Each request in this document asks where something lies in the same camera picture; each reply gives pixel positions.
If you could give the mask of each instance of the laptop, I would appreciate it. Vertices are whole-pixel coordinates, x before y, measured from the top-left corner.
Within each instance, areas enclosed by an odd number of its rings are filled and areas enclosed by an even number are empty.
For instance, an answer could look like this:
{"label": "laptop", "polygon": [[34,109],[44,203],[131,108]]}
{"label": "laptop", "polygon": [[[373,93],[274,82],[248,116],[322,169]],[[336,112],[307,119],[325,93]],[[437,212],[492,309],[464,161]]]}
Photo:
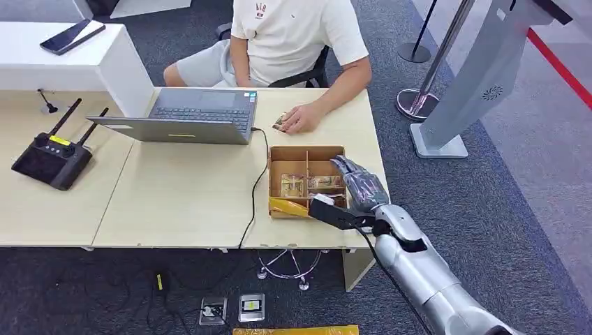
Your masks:
{"label": "laptop", "polygon": [[246,145],[256,103],[256,91],[166,87],[148,117],[87,118],[143,142]]}

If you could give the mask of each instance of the dark gray carpet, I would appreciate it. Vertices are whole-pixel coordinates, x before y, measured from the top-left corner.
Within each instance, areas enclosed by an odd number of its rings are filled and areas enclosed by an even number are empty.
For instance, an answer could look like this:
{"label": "dark gray carpet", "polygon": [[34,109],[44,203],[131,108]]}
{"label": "dark gray carpet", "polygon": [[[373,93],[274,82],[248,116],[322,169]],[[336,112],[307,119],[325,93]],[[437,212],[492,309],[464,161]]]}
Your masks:
{"label": "dark gray carpet", "polygon": [[[355,7],[371,54],[369,94],[393,202],[409,210],[465,288],[508,324],[527,334],[592,334],[581,297],[481,124],[463,134],[466,160],[415,155],[410,122],[393,108],[396,93],[419,85],[428,66],[402,61],[395,51],[419,31],[414,7],[407,0],[358,0]],[[231,12],[229,0],[202,0],[189,9],[115,22],[126,24],[151,79],[162,85],[163,69],[211,45],[214,27]],[[327,67],[335,78],[334,57]],[[435,92],[441,95],[451,79],[444,68]],[[0,334],[152,334],[148,310],[151,323],[162,324],[156,334],[185,334],[160,297],[149,303],[149,278],[157,269],[175,274],[167,306],[185,315],[192,334],[224,330],[194,327],[195,313],[185,312],[201,297],[227,296],[235,326],[241,292],[266,294],[267,319],[250,327],[358,324],[361,334],[422,333],[380,270],[346,294],[338,252],[322,257],[308,292],[294,282],[257,281],[247,271],[253,264],[247,251],[16,248],[0,250],[0,262]],[[236,274],[220,281],[235,262]],[[194,290],[216,283],[211,292]]]}

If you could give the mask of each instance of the money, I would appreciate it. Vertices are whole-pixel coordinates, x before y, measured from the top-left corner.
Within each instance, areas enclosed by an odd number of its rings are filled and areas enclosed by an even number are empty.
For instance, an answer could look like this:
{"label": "money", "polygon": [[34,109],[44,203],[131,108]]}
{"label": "money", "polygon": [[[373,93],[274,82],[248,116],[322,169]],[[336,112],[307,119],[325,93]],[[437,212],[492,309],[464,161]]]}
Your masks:
{"label": "money", "polygon": [[272,126],[273,129],[277,129],[278,131],[282,131],[281,125],[283,124],[283,117],[286,115],[286,112],[282,113],[280,117],[276,120],[276,123]]}
{"label": "money", "polygon": [[329,197],[329,198],[345,198],[346,195],[345,194],[324,194],[324,193],[309,193],[309,198],[314,198],[315,195],[317,194],[322,194],[325,197]]}
{"label": "money", "polygon": [[301,174],[282,174],[280,194],[283,198],[304,197],[304,176]]}
{"label": "money", "polygon": [[309,188],[338,188],[343,187],[341,176],[318,176],[309,178]]}

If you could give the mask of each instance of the desk leg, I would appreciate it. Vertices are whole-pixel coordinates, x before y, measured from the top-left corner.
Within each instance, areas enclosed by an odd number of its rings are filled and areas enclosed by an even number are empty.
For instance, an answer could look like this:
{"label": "desk leg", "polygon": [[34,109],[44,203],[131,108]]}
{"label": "desk leg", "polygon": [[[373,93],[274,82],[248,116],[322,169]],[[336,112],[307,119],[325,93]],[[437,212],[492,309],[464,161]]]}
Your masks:
{"label": "desk leg", "polygon": [[346,279],[346,292],[350,292],[364,278],[376,261],[370,249],[358,249],[355,253],[347,253],[345,250],[341,252],[343,254],[343,274]]}

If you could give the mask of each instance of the chair armrest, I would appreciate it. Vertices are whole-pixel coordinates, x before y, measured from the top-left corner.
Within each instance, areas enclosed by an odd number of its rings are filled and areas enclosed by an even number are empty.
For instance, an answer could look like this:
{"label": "chair armrest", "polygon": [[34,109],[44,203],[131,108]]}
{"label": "chair armrest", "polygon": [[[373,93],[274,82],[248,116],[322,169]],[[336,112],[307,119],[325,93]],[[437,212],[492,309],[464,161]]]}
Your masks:
{"label": "chair armrest", "polygon": [[216,37],[218,38],[218,40],[222,40],[224,34],[230,32],[231,29],[232,22],[219,25],[218,28],[216,28]]}
{"label": "chair armrest", "polygon": [[297,75],[292,75],[290,77],[286,77],[286,78],[277,80],[277,81],[269,84],[268,87],[290,87],[290,86],[299,84],[301,82],[306,82],[306,81],[315,79],[319,75],[322,75],[322,74],[323,74],[322,69],[314,68],[314,69],[307,71],[307,72],[299,73]]}

